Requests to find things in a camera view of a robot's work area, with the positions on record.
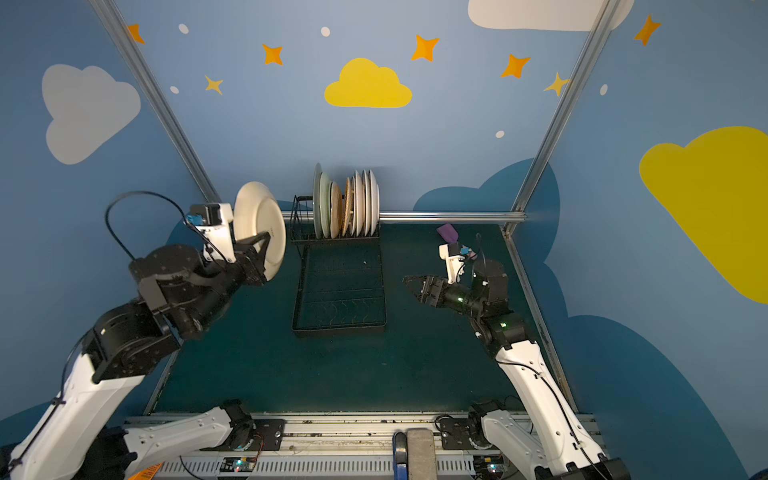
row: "yellow star decal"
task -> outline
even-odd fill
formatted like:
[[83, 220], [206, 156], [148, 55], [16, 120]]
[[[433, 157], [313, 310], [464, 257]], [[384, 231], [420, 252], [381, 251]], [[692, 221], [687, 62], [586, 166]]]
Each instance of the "yellow star decal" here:
[[560, 72], [554, 74], [554, 84], [546, 87], [544, 91], [547, 90], [554, 90], [556, 94], [558, 94], [558, 97], [560, 96], [560, 93], [563, 89], [563, 85], [567, 84], [569, 81], [571, 81], [570, 78], [567, 78], [566, 80], [563, 80], [560, 78]]
[[210, 78], [208, 78], [208, 75], [205, 76], [205, 79], [208, 80], [208, 86], [205, 87], [206, 90], [215, 90], [219, 92], [219, 95], [221, 95], [221, 90], [219, 90], [219, 85], [221, 85], [221, 82], [223, 80], [219, 81], [213, 81]]
[[269, 48], [265, 44], [261, 44], [262, 47], [264, 47], [264, 51], [266, 52], [266, 60], [264, 60], [264, 64], [269, 63], [276, 63], [278, 65], [282, 65], [283, 61], [280, 60], [280, 51], [283, 50], [283, 47], [276, 47], [276, 48]]
[[523, 67], [530, 59], [531, 57], [517, 58], [514, 55], [509, 55], [509, 65], [507, 65], [507, 69], [502, 73], [502, 78], [508, 77], [509, 75], [514, 75], [515, 77], [520, 78], [520, 75], [523, 74]]
[[650, 40], [650, 36], [654, 34], [657, 28], [661, 26], [661, 23], [655, 23], [653, 20], [650, 19], [650, 15], [648, 15], [648, 20], [645, 21], [645, 25], [643, 25], [643, 29], [640, 30], [640, 33], [635, 36], [635, 40], [642, 40], [643, 46], [648, 45], [648, 40]]
[[413, 54], [411, 60], [419, 60], [420, 58], [426, 58], [432, 61], [432, 50], [435, 49], [435, 45], [439, 42], [439, 38], [433, 38], [432, 40], [425, 40], [424, 38], [416, 36], [416, 51]]
[[146, 45], [144, 43], [144, 39], [141, 37], [141, 35], [139, 35], [139, 24], [129, 25], [128, 31], [131, 33], [131, 37], [133, 37], [135, 41], [141, 43], [142, 45]]

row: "black cable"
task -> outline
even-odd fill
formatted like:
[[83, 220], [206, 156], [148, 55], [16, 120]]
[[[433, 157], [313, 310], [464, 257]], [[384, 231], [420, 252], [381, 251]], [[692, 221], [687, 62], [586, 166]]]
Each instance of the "black cable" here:
[[181, 215], [181, 221], [182, 221], [182, 223], [184, 223], [184, 226], [186, 228], [192, 230], [193, 232], [195, 232], [195, 234], [198, 235], [203, 240], [204, 243], [206, 243], [211, 248], [216, 250], [216, 252], [219, 253], [221, 258], [223, 259], [225, 266], [221, 266], [218, 262], [215, 262], [215, 264], [218, 265], [219, 267], [221, 267], [222, 271], [227, 269], [226, 268], [227, 258], [224, 256], [223, 253], [221, 253], [221, 250], [219, 250], [216, 247], [216, 245], [211, 243], [210, 240], [208, 240], [205, 237], [205, 235], [203, 235], [202, 232], [200, 232], [197, 228], [195, 228], [195, 226], [192, 223], [189, 222], [189, 220], [187, 220], [187, 216], [184, 214], [184, 211], [181, 209], [181, 207], [179, 207], [179, 205], [176, 202], [174, 202], [170, 198], [166, 197], [165, 195], [160, 195], [160, 194], [157, 194], [155, 192], [150, 192], [148, 190], [134, 190], [134, 191], [131, 191], [131, 192], [126, 192], [126, 193], [124, 193], [122, 195], [118, 195], [117, 198], [112, 200], [109, 203], [109, 205], [107, 205], [107, 209], [104, 212], [104, 223], [107, 224], [107, 230], [109, 230], [109, 233], [112, 235], [112, 238], [114, 238], [114, 241], [118, 242], [118, 245], [120, 245], [120, 247], [125, 251], [125, 253], [128, 254], [128, 256], [131, 258], [131, 260], [136, 260], [136, 257], [134, 257], [134, 255], [131, 253], [131, 251], [123, 244], [123, 242], [120, 241], [120, 239], [118, 238], [117, 234], [115, 234], [114, 230], [112, 230], [112, 226], [109, 224], [109, 212], [110, 212], [110, 210], [112, 210], [112, 207], [117, 205], [118, 202], [120, 202], [121, 200], [124, 200], [124, 199], [126, 199], [128, 197], [135, 197], [137, 195], [151, 195], [153, 197], [162, 198], [163, 200], [167, 201], [168, 203], [170, 203], [171, 205], [176, 207], [176, 210], [179, 210], [179, 214]]
[[504, 408], [505, 409], [507, 408], [507, 399], [509, 397], [512, 397], [513, 399], [517, 399], [518, 402], [520, 402], [521, 405], [525, 406], [525, 404], [523, 404], [523, 401], [522, 401], [522, 399], [520, 399], [520, 397], [518, 397], [517, 395], [509, 394], [506, 397], [504, 397]]
[[[580, 442], [579, 442], [579, 440], [578, 440], [578, 437], [576, 436], [576, 431], [574, 430], [573, 426], [571, 425], [571, 421], [570, 421], [570, 420], [568, 420], [568, 415], [565, 413], [565, 408], [563, 407], [563, 404], [562, 404], [562, 402], [560, 402], [560, 398], [558, 397], [558, 394], [557, 394], [557, 393], [555, 393], [555, 391], [554, 391], [554, 389], [552, 388], [552, 386], [551, 386], [551, 385], [549, 385], [549, 382], [547, 382], [546, 380], [544, 380], [544, 377], [542, 377], [542, 376], [541, 376], [541, 372], [538, 372], [536, 369], [534, 369], [534, 368], [532, 368], [532, 367], [530, 367], [530, 366], [527, 366], [527, 365], [525, 365], [524, 363], [516, 363], [516, 362], [500, 362], [500, 361], [498, 361], [498, 360], [496, 360], [496, 362], [497, 362], [497, 363], [499, 363], [499, 364], [501, 364], [501, 365], [521, 366], [521, 367], [524, 367], [524, 368], [526, 368], [526, 369], [529, 369], [529, 370], [531, 370], [533, 373], [535, 373], [535, 374], [536, 374], [536, 375], [535, 375], [535, 376], [536, 376], [536, 378], [538, 378], [538, 379], [540, 379], [542, 382], [544, 382], [544, 384], [547, 386], [547, 388], [549, 389], [549, 391], [550, 391], [550, 392], [552, 392], [552, 395], [554, 396], [554, 400], [555, 400], [555, 401], [558, 403], [558, 406], [560, 407], [560, 411], [563, 413], [563, 418], [565, 419], [565, 423], [567, 423], [567, 424], [568, 424], [568, 428], [571, 430], [571, 435], [573, 436], [574, 440], [576, 441], [576, 445], [579, 445], [579, 443], [580, 443]], [[533, 419], [531, 419], [531, 432], [533, 432]], [[604, 480], [608, 480], [608, 478], [606, 478], [606, 476], [605, 476], [605, 475], [603, 475], [603, 472], [601, 472], [601, 471], [600, 471], [600, 469], [598, 469], [598, 467], [597, 467], [597, 466], [596, 466], [594, 463], [592, 463], [592, 459], [591, 459], [591, 458], [589, 458], [589, 455], [587, 455], [587, 453], [584, 451], [584, 447], [580, 447], [579, 449], [581, 450], [581, 453], [583, 453], [583, 454], [584, 454], [584, 457], [587, 459], [587, 462], [589, 462], [589, 465], [592, 465], [592, 468], [594, 468], [594, 470], [595, 470], [597, 473], [599, 473], [599, 474], [600, 474], [600, 476], [601, 476], [601, 477], [602, 477]]]
[[450, 415], [437, 415], [435, 417], [435, 428], [437, 429], [438, 432], [442, 433], [442, 429], [440, 428], [440, 424], [438, 423], [440, 421], [440, 419], [451, 419], [451, 420], [453, 420], [453, 417], [451, 417]]
[[13, 472], [14, 468], [16, 468], [16, 467], [18, 467], [19, 465], [22, 464], [22, 458], [24, 458], [24, 455], [26, 455], [26, 453], [29, 451], [29, 449], [32, 447], [32, 445], [35, 443], [35, 440], [38, 439], [38, 437], [40, 436], [40, 433], [45, 429], [45, 426], [48, 424], [48, 422], [51, 421], [51, 418], [53, 417], [53, 414], [56, 412], [58, 407], [61, 406], [61, 405], [64, 405], [66, 403], [64, 401], [64, 384], [65, 384], [65, 380], [66, 380], [65, 377], [66, 377], [66, 374], [67, 374], [67, 368], [69, 367], [69, 360], [72, 358], [72, 354], [74, 353], [74, 351], [76, 349], [78, 349], [78, 345], [81, 344], [81, 342], [83, 341], [83, 339], [85, 338], [86, 335], [87, 335], [87, 333], [85, 333], [82, 337], [80, 337], [80, 339], [75, 343], [75, 345], [69, 351], [69, 355], [67, 355], [67, 362], [64, 364], [64, 369], [61, 371], [61, 389], [59, 390], [58, 395], [55, 396], [53, 398], [53, 400], [51, 400], [51, 403], [53, 404], [53, 409], [51, 410], [50, 413], [48, 413], [47, 416], [45, 416], [45, 420], [43, 420], [43, 424], [40, 425], [40, 428], [38, 429], [38, 431], [35, 432], [35, 434], [32, 436], [32, 440], [30, 440], [29, 443], [27, 444], [27, 446], [24, 447], [24, 450], [22, 451], [22, 453], [17, 458], [12, 459], [8, 463], [8, 465], [10, 467], [8, 469], [8, 476], [10, 476], [11, 472]]
[[194, 473], [190, 472], [190, 469], [188, 469], [187, 466], [184, 464], [184, 460], [181, 459], [181, 455], [179, 455], [179, 462], [181, 462], [181, 466], [184, 467], [184, 470], [186, 470], [188, 474], [192, 475], [193, 478], [197, 478], [197, 480], [205, 480], [205, 478], [200, 478]]

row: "yellow cloud decal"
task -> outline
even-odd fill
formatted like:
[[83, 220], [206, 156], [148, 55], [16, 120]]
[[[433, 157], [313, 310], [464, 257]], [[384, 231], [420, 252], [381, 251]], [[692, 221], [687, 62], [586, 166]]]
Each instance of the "yellow cloud decal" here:
[[640, 176], [733, 288], [768, 303], [768, 135], [725, 127], [657, 145]]
[[394, 70], [379, 67], [367, 58], [344, 65], [335, 81], [326, 87], [326, 101], [336, 107], [399, 108], [413, 97]]

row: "blue clamp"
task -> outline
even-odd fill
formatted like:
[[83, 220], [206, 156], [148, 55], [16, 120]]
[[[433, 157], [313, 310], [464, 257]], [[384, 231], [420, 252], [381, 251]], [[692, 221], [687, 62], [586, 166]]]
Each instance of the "blue clamp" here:
[[187, 222], [192, 223], [195, 227], [202, 227], [204, 225], [202, 215], [187, 215]]

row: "white cloud decal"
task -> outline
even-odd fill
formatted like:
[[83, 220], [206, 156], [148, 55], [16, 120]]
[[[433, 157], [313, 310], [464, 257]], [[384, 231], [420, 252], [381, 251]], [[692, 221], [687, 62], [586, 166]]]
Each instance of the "white cloud decal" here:
[[82, 162], [136, 118], [141, 99], [133, 85], [99, 67], [52, 65], [43, 75], [43, 100], [53, 121], [45, 140], [56, 160]]
[[[611, 28], [629, 15], [634, 0], [622, 0]], [[469, 0], [469, 18], [503, 30], [590, 31], [603, 0]]]

